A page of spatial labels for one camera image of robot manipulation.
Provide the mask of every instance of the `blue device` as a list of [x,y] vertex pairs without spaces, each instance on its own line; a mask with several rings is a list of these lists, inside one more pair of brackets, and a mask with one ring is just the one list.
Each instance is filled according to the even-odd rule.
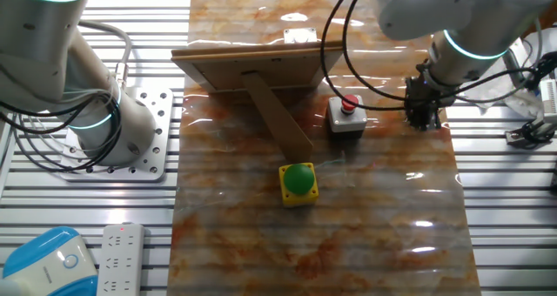
[[95,296],[97,269],[79,233],[53,228],[17,248],[3,278],[18,283],[22,296]]

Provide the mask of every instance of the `green button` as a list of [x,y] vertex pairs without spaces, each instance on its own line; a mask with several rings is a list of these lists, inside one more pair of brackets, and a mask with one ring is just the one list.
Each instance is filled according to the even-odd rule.
[[315,176],[307,165],[292,165],[286,169],[284,181],[289,192],[305,195],[313,188]]

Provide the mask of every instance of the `black cable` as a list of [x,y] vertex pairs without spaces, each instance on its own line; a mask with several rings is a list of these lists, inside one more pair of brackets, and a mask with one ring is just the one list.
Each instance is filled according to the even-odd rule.
[[530,47],[530,52],[528,52],[528,57],[526,58],[526,60],[524,60],[524,63],[522,64],[522,67],[524,67],[524,65],[526,65],[526,63],[528,62],[528,60],[530,59],[530,57],[534,53],[534,48],[533,48],[532,44],[530,44],[530,42],[527,41],[526,39],[523,39],[522,42],[527,44]]
[[5,102],[0,101],[0,106],[10,110],[10,111],[14,111],[15,113],[19,113],[19,114],[24,114],[26,116],[30,116],[30,117],[37,117],[37,118],[54,118],[54,117],[59,117],[62,116],[64,114],[68,114],[68,113],[72,113],[75,112],[77,109],[79,109],[81,106],[83,105],[83,103],[75,105],[73,107],[71,107],[70,109],[66,109],[66,110],[62,110],[62,111],[56,111],[56,112],[49,112],[49,113],[36,113],[36,112],[31,112],[31,111],[26,111],[26,110],[22,110],[22,109],[18,109],[15,106],[6,104]]
[[331,15],[327,18],[327,22],[325,23],[325,28],[323,29],[323,36],[321,38],[321,47],[320,47],[320,51],[319,51],[319,55],[321,58],[321,70],[323,70],[323,75],[325,76],[325,80],[326,82],[329,84],[329,86],[331,87],[332,92],[334,92],[335,95],[337,95],[337,97],[341,98],[343,101],[347,102],[348,104],[354,105],[358,108],[362,108],[362,109],[366,109],[366,110],[372,110],[372,111],[403,111],[405,108],[404,107],[393,107],[393,108],[382,108],[382,107],[374,107],[374,106],[369,106],[369,105],[364,105],[364,104],[357,104],[349,99],[346,99],[341,93],[340,91],[337,91],[337,89],[334,87],[334,84],[331,81],[331,78],[329,77],[329,73],[327,71],[326,68],[326,64],[325,64],[325,42],[326,42],[326,38],[327,38],[327,32],[329,31],[329,28],[331,27],[331,23],[332,20],[334,19],[334,16],[337,14],[337,11],[340,8],[340,5],[344,2],[345,0],[339,0],[334,8],[332,9]]
[[[18,135],[16,134],[16,143],[19,146],[19,149],[21,150],[22,154],[25,155],[25,157],[27,157],[34,165],[48,171],[48,172],[74,172],[74,171],[79,171],[79,170],[85,170],[88,169],[94,165],[98,165],[104,158],[106,158],[106,156],[108,156],[108,154],[112,151],[112,149],[114,148],[114,146],[116,145],[116,143],[119,140],[120,137],[120,133],[121,133],[121,128],[120,128],[120,124],[121,124],[121,115],[120,115],[120,110],[118,108],[118,104],[116,103],[116,101],[114,99],[110,99],[108,97],[105,96],[105,100],[106,101],[110,101],[110,104],[107,106],[107,108],[109,108],[109,112],[112,115],[111,116],[111,132],[109,133],[108,137],[107,137],[107,141],[110,140],[110,143],[105,142],[103,144],[103,148],[101,149],[101,151],[98,153],[98,155],[94,158],[92,158],[89,162],[77,166],[77,167],[69,167],[69,166],[65,166],[65,165],[60,165],[59,163],[57,163],[56,161],[46,157],[42,152],[40,152],[37,147],[32,143],[32,140],[30,140],[29,134],[26,132],[23,132],[23,136],[27,139],[27,141],[29,142],[31,148],[35,151],[35,153],[37,155],[39,155],[41,158],[43,158],[44,160],[48,161],[50,164],[57,166],[57,168],[51,168],[49,166],[46,165],[42,165],[40,164],[38,161],[36,161],[24,148],[23,148],[23,144],[21,143],[21,140],[19,139]],[[20,116],[20,123],[23,123],[23,118]]]
[[367,81],[365,81],[365,79],[363,77],[361,77],[358,72],[356,71],[356,69],[354,69],[354,66],[352,65],[352,61],[350,60],[350,57],[348,56],[348,25],[350,25],[350,20],[352,18],[352,14],[354,12],[354,9],[356,8],[356,4],[358,3],[358,0],[352,0],[352,3],[350,3],[350,7],[348,8],[348,11],[346,13],[346,18],[345,18],[345,24],[342,28],[342,51],[344,52],[345,55],[345,60],[346,60],[346,65],[348,65],[348,69],[350,69],[350,72],[367,88],[369,88],[371,91],[386,97],[386,98],[390,98],[393,100],[399,100],[399,101],[406,101],[407,99],[404,97],[399,97],[399,96],[394,96],[391,95],[387,92],[383,92],[380,91],[379,89],[373,87],[373,85],[367,83]]
[[342,37],[343,43],[342,43],[342,44],[343,44],[343,52],[344,52],[344,55],[345,55],[345,60],[346,60],[346,63],[347,63],[347,65],[348,65],[348,68],[350,69],[351,73],[352,73],[364,86],[366,86],[367,88],[369,88],[369,89],[372,90],[373,92],[376,92],[376,93],[380,94],[380,95],[383,96],[383,97],[390,98],[390,99],[394,99],[394,100],[399,100],[399,101],[407,101],[407,100],[410,100],[410,101],[412,101],[412,102],[419,102],[419,103],[424,103],[424,104],[425,104],[425,103],[428,103],[428,102],[432,102],[432,101],[433,101],[433,102],[436,102],[436,101],[440,101],[441,99],[444,99],[444,98],[450,98],[450,97],[453,97],[453,96],[457,96],[457,95],[459,95],[461,92],[469,91],[469,90],[471,90],[472,88],[478,87],[478,86],[480,86],[480,85],[482,85],[482,84],[485,84],[485,83],[487,83],[487,82],[490,82],[490,81],[494,80],[495,78],[498,78],[498,77],[501,77],[501,76],[505,76],[505,75],[507,75],[507,74],[517,73],[517,72],[525,72],[525,71],[529,71],[529,72],[531,72],[531,73],[535,73],[535,70],[534,70],[534,69],[532,69],[532,68],[524,68],[524,67],[523,67],[523,68],[519,68],[519,69],[512,69],[512,70],[502,71],[502,72],[500,72],[500,73],[497,73],[497,74],[492,75],[491,77],[486,77],[486,78],[484,78],[484,79],[482,79],[482,80],[480,80],[480,81],[477,81],[477,82],[475,82],[474,84],[470,84],[470,85],[468,85],[467,87],[460,88],[460,89],[458,89],[458,90],[456,90],[456,91],[449,92],[449,93],[447,93],[447,94],[444,94],[444,95],[442,95],[442,96],[440,96],[440,97],[436,97],[436,98],[413,98],[413,99],[406,99],[406,98],[403,98],[403,97],[394,96],[394,95],[391,95],[391,94],[389,94],[389,93],[380,91],[380,90],[376,89],[375,87],[373,87],[371,84],[367,83],[367,81],[365,81],[365,79],[363,79],[363,78],[358,74],[358,72],[353,68],[352,62],[351,62],[351,60],[350,60],[350,57],[348,56],[348,48],[347,48],[347,32],[348,32],[348,25],[349,25],[349,23],[350,23],[350,18],[351,18],[352,14],[353,14],[353,11],[354,11],[354,9],[355,9],[357,3],[358,3],[358,0],[352,0],[352,3],[351,3],[351,5],[350,5],[350,8],[348,9],[348,11],[347,11],[347,13],[346,13],[345,24],[344,24],[344,27],[343,27],[343,34],[342,34],[342,36],[343,36],[343,37]]
[[64,123],[62,123],[61,125],[55,127],[55,128],[51,128],[49,130],[34,130],[34,129],[30,129],[25,127],[24,125],[20,125],[18,123],[16,123],[15,121],[12,121],[11,119],[9,119],[8,117],[6,117],[5,114],[3,114],[2,112],[0,112],[0,120],[3,120],[4,122],[6,122],[7,124],[11,125],[12,127],[18,129],[19,131],[23,131],[23,132],[28,132],[31,134],[35,134],[35,135],[44,135],[44,134],[51,134],[57,131],[62,130],[63,128],[65,128],[66,126],[68,126],[71,122],[73,122],[73,120],[75,120],[77,118],[77,116],[85,109],[85,107],[91,103],[91,101],[93,101],[96,97],[91,97],[85,101],[83,101],[80,105],[77,106],[77,109],[74,111],[74,113],[70,116],[70,118],[68,118],[67,121],[65,121]]

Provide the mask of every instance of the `wooden picture frame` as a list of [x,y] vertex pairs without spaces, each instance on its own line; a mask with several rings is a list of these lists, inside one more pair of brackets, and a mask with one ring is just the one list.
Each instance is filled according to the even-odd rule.
[[[271,89],[317,87],[323,80],[321,43],[274,44],[217,49],[173,50],[172,61],[207,92],[245,91],[241,76],[256,71]],[[342,42],[325,45],[330,70]]]

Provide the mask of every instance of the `power strip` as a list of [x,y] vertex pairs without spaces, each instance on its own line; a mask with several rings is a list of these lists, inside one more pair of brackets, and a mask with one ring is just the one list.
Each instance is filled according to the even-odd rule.
[[142,225],[108,225],[104,228],[97,296],[139,295],[143,238]]

